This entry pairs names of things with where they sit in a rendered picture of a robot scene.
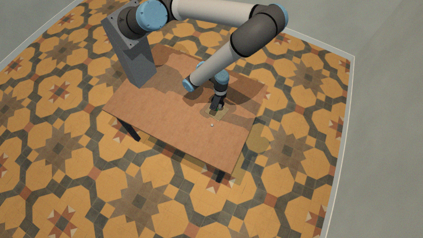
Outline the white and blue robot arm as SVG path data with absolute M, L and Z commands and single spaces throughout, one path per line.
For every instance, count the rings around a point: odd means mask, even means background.
M 227 0 L 147 0 L 124 8 L 117 17 L 120 32 L 128 39 L 142 38 L 172 20 L 186 19 L 237 28 L 229 41 L 182 81 L 193 92 L 207 80 L 214 83 L 210 109 L 216 111 L 227 93 L 229 73 L 224 70 L 238 59 L 248 58 L 272 41 L 288 24 L 286 9 L 278 3 L 250 4 Z

